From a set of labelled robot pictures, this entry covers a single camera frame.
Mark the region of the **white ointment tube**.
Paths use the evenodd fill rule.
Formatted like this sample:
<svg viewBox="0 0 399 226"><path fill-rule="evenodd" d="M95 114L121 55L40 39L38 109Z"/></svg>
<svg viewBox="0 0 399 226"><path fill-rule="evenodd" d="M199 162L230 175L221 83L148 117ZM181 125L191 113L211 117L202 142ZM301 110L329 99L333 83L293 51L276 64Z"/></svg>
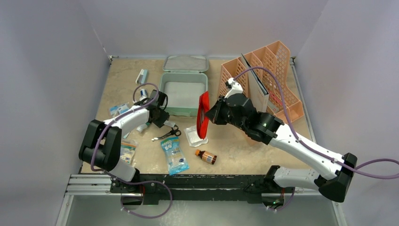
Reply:
<svg viewBox="0 0 399 226"><path fill-rule="evenodd" d="M173 128L173 127L176 125L176 123L173 122L173 121L166 120L166 121L164 122L164 125Z"/></svg>

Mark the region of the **red first aid pouch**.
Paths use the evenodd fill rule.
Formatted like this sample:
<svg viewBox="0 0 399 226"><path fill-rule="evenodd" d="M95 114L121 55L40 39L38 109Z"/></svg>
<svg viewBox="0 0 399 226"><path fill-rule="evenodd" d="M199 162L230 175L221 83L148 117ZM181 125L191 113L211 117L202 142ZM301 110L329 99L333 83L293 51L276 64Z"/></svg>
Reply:
<svg viewBox="0 0 399 226"><path fill-rule="evenodd" d="M209 119L206 116L206 112L210 109L209 107L209 92L206 91L199 97L199 107L197 113L196 130L200 139L205 139L207 135L207 128Z"/></svg>

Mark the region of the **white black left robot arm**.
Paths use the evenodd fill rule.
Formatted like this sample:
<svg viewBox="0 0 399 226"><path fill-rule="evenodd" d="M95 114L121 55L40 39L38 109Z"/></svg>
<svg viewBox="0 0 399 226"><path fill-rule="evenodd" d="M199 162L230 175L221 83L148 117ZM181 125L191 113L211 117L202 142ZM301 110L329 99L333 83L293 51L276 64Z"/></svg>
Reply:
<svg viewBox="0 0 399 226"><path fill-rule="evenodd" d="M136 192L140 188L139 171L121 159L122 138L146 123L163 127L169 120L164 108L167 102L167 94L154 89L149 97L134 103L124 113L105 121L92 120L83 138L79 159L122 180L122 187L128 192Z"/></svg>

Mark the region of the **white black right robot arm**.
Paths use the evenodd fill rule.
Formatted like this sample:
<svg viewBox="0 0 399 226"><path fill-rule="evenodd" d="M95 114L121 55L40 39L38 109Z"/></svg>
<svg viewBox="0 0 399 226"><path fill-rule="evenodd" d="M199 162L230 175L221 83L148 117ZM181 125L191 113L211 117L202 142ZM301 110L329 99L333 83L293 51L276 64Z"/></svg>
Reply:
<svg viewBox="0 0 399 226"><path fill-rule="evenodd" d="M309 170L271 167L264 179L271 192L281 187L302 187L319 191L324 197L344 202L354 173L357 156L339 154L325 149L307 138L294 134L283 120L266 112L259 112L243 94L220 97L205 112L213 124L231 124L254 141L271 145L296 157L311 167Z"/></svg>

